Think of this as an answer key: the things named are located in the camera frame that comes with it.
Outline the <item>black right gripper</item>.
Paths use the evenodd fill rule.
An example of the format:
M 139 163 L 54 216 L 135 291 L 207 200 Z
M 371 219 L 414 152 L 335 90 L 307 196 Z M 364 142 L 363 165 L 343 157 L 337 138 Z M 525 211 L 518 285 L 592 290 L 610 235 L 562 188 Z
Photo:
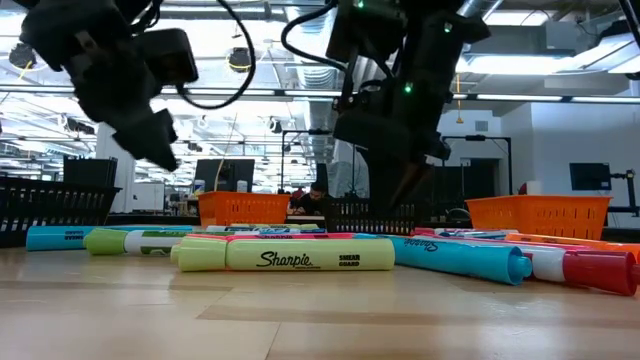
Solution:
M 426 156 L 447 160 L 451 149 L 438 125 L 453 94 L 451 74 L 422 74 L 368 80 L 375 90 L 354 90 L 345 81 L 337 98 L 334 137 L 369 149 L 370 201 L 377 210 L 396 204 L 403 174 L 398 161 L 419 163 Z

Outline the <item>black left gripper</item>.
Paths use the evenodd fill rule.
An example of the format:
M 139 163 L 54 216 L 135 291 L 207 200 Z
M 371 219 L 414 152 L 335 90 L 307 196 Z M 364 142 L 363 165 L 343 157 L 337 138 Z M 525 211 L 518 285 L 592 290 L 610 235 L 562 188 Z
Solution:
M 169 172 L 178 168 L 171 148 L 178 139 L 173 117 L 150 106 L 166 76 L 164 54 L 138 47 L 99 49 L 71 57 L 64 69 L 82 110 L 118 130 L 112 138 L 122 149 Z

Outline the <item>black plastic basket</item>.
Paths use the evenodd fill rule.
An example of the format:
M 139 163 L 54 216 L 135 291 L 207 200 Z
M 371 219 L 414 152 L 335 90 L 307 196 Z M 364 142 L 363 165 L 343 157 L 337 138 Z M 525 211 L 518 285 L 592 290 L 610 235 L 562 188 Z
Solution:
M 420 203 L 403 203 L 391 209 L 363 198 L 332 198 L 323 206 L 325 228 L 334 233 L 409 235 L 423 220 L 424 212 Z
M 0 249 L 26 248 L 32 226 L 102 227 L 117 187 L 0 177 Z

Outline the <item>thin blue marker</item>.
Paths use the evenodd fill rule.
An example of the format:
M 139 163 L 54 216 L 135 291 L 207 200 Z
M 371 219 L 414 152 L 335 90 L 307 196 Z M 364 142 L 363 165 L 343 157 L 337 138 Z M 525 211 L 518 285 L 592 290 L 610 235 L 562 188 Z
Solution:
M 299 235 L 299 234 L 325 234 L 326 229 L 314 228 L 314 229 L 300 229 L 300 228 L 255 228 L 249 230 L 250 232 L 257 232 L 261 235 Z

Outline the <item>turquoise Sharpie highlighter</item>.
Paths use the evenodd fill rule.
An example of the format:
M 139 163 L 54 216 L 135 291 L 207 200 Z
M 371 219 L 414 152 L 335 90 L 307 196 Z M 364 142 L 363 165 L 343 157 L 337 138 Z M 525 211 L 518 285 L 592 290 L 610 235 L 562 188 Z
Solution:
M 95 226 L 32 226 L 26 235 L 26 250 L 58 251 L 83 250 L 84 238 L 95 229 Z M 155 226 L 155 225 L 124 225 L 105 226 L 105 229 L 134 231 L 134 230 L 191 230 L 191 226 Z
M 532 261 L 515 246 L 468 245 L 432 238 L 356 234 L 355 238 L 389 239 L 395 263 L 431 271 L 474 277 L 507 285 L 520 285 L 533 274 Z

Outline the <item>blue and white marker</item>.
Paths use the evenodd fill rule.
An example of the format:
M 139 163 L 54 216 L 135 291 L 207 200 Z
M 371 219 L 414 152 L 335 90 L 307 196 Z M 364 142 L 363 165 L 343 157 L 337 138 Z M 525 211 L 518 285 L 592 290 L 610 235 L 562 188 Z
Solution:
M 443 237 L 504 239 L 508 234 L 517 233 L 513 229 L 463 229 L 436 228 L 434 233 Z

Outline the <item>thick green Expo marker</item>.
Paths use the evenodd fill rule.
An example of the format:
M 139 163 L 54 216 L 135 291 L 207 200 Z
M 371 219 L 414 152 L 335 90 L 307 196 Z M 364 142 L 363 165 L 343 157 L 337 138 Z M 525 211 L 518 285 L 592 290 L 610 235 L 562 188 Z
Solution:
M 115 230 L 96 228 L 85 238 L 91 255 L 168 256 L 190 230 Z

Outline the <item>light green Sharpie highlighter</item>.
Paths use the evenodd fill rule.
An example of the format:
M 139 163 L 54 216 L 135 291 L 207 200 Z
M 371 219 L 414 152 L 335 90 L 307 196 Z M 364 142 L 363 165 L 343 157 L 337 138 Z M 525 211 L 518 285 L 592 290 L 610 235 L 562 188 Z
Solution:
M 185 237 L 170 260 L 182 272 L 202 271 L 388 271 L 393 244 L 386 238 L 223 240 Z
M 298 230 L 317 230 L 320 227 L 317 224 L 252 224 L 252 223 L 233 223 L 228 225 L 231 227 L 248 227 L 248 228 L 292 228 Z

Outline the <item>orange plastic basket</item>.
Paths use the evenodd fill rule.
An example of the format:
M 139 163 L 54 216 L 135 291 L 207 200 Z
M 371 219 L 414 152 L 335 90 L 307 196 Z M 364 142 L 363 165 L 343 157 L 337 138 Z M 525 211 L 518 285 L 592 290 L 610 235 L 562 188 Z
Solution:
M 467 200 L 474 228 L 599 240 L 608 196 L 513 195 Z
M 202 226 L 283 224 L 289 195 L 215 191 L 198 197 Z

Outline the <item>slim pink highlighter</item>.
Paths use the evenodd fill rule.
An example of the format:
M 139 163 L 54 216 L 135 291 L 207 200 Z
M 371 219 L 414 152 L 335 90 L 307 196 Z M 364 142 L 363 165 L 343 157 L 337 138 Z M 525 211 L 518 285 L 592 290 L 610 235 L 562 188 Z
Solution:
M 566 244 L 557 244 L 557 243 L 538 243 L 538 242 L 526 242 L 526 241 L 510 241 L 510 240 L 505 240 L 505 239 L 493 239 L 493 238 L 465 238 L 465 237 L 451 237 L 451 236 L 442 236 L 442 235 L 437 235 L 437 234 L 418 234 L 418 235 L 413 235 L 413 238 L 420 238 L 420 239 L 436 239 L 436 240 L 449 240 L 449 241 L 455 241 L 455 242 L 462 242 L 462 241 L 476 241 L 476 242 L 481 242 L 481 243 L 492 243 L 492 244 L 500 244 L 500 245 L 513 245 L 513 246 L 539 246 L 539 247 L 554 247 L 554 248 L 561 248 L 561 249 L 565 249 L 565 250 L 576 250 L 576 251 L 582 251 L 582 250 L 594 250 L 591 247 L 588 246 L 582 246 L 582 245 L 566 245 Z

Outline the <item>orange highlighter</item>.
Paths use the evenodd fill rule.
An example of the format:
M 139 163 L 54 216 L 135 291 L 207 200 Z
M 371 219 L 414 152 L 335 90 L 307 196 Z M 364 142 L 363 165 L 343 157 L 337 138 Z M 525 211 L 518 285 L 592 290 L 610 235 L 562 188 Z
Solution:
M 629 252 L 633 254 L 638 261 L 640 261 L 640 244 L 613 243 L 601 240 L 567 238 L 549 235 L 531 235 L 521 233 L 509 233 L 506 235 L 505 239 L 507 241 L 586 246 L 602 251 Z

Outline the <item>white marker with red cap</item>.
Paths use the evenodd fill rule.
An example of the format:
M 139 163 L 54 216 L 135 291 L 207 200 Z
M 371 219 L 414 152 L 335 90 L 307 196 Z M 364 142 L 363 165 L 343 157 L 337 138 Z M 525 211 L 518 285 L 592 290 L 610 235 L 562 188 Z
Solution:
M 634 296 L 640 285 L 640 264 L 630 252 L 566 250 L 520 246 L 532 262 L 537 280 Z

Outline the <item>white column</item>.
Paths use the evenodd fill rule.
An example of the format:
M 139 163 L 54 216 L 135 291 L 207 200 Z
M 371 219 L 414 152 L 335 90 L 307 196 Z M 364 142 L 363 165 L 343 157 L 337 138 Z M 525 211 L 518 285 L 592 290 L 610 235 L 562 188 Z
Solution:
M 97 130 L 96 157 L 98 159 L 115 158 L 117 166 L 114 185 L 120 188 L 116 194 L 112 213 L 130 213 L 133 210 L 133 184 L 135 179 L 134 157 L 114 140 L 115 130 L 106 123 L 100 123 Z

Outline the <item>black computer monitor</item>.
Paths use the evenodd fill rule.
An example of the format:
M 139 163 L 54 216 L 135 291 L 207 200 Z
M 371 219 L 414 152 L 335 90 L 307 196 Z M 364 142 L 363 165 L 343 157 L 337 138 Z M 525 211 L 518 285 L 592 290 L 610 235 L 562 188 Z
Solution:
M 255 161 L 253 159 L 200 159 L 196 163 L 194 179 L 206 181 L 206 192 L 237 192 L 238 180 L 248 182 L 252 191 Z

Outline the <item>person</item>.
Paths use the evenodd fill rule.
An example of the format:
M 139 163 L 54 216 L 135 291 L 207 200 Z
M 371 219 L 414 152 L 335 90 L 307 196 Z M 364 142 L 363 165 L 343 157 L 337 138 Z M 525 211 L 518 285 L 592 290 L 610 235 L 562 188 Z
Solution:
M 321 215 L 328 194 L 328 185 L 324 182 L 314 182 L 310 191 L 298 198 L 293 206 L 294 215 L 314 216 Z

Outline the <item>black partition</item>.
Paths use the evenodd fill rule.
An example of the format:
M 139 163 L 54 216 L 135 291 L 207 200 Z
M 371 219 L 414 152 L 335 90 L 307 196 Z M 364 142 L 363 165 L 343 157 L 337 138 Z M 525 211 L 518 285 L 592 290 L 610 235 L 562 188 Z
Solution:
M 497 159 L 462 159 L 460 164 L 436 166 L 428 177 L 428 219 L 434 222 L 469 223 L 467 200 L 500 194 Z

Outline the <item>long ceiling light strip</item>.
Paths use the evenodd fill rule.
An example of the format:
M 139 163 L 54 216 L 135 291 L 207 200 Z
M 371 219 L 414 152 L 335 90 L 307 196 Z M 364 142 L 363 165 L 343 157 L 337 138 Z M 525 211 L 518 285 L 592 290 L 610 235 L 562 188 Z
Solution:
M 71 86 L 49 85 L 0 85 L 0 92 L 71 94 Z M 341 95 L 338 90 L 283 90 L 283 89 L 249 89 L 244 97 L 286 97 L 303 99 L 333 99 Z M 486 94 L 486 93 L 454 93 L 453 99 L 458 101 L 495 101 L 495 102 L 539 102 L 539 103 L 576 103 L 607 105 L 640 105 L 640 97 L 623 96 L 573 96 L 573 95 L 526 95 L 526 94 Z

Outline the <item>bright ceiling light panel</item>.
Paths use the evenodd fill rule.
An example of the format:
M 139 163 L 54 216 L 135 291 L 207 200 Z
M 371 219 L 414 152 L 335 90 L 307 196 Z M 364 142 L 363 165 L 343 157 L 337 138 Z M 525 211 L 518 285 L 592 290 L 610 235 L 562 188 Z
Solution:
M 456 72 L 490 75 L 569 75 L 599 72 L 626 74 L 640 72 L 640 56 L 628 60 L 610 56 L 599 61 L 580 56 L 463 56 L 456 66 Z

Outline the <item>black gantry frame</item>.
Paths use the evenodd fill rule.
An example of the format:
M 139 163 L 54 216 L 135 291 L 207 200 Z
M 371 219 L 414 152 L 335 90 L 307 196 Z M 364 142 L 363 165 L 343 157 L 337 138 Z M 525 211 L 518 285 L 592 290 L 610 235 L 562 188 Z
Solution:
M 512 155 L 512 140 L 511 137 L 505 136 L 486 136 L 486 135 L 464 135 L 464 136 L 443 136 L 442 141 L 447 143 L 450 139 L 455 140 L 464 140 L 471 142 L 484 142 L 484 141 L 492 141 L 494 145 L 497 146 L 497 141 L 504 141 L 506 143 L 506 154 L 507 154 L 507 169 L 508 169 L 508 191 L 509 195 L 514 195 L 514 187 L 513 187 L 513 155 Z
M 309 130 L 283 130 L 281 133 L 281 154 L 280 154 L 280 183 L 279 183 L 279 188 L 278 191 L 279 193 L 284 193 L 284 175 L 285 175 L 285 153 L 286 151 L 286 147 L 288 146 L 285 142 L 286 140 L 286 136 L 288 134 L 295 134 L 296 137 L 298 137 L 301 134 L 306 134 L 309 136 L 332 136 L 332 131 L 330 130 L 325 130 L 325 129 L 321 129 L 321 128 L 317 128 L 317 129 L 309 129 Z

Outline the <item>silver ventilation duct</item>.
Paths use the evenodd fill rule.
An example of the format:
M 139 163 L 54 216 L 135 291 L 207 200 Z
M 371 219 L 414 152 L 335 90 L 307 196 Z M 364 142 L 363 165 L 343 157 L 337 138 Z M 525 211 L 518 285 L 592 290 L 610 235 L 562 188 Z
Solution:
M 297 69 L 300 85 L 303 90 L 333 90 L 337 85 L 337 71 L 329 67 L 302 66 Z M 310 129 L 332 128 L 333 98 L 322 98 L 308 101 L 305 111 L 306 127 Z

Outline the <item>black wall monitor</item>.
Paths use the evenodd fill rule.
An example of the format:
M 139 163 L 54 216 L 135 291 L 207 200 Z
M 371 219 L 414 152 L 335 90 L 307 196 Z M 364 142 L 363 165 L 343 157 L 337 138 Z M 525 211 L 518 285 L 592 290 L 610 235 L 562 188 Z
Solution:
M 573 191 L 608 191 L 611 189 L 611 173 L 608 163 L 570 163 Z

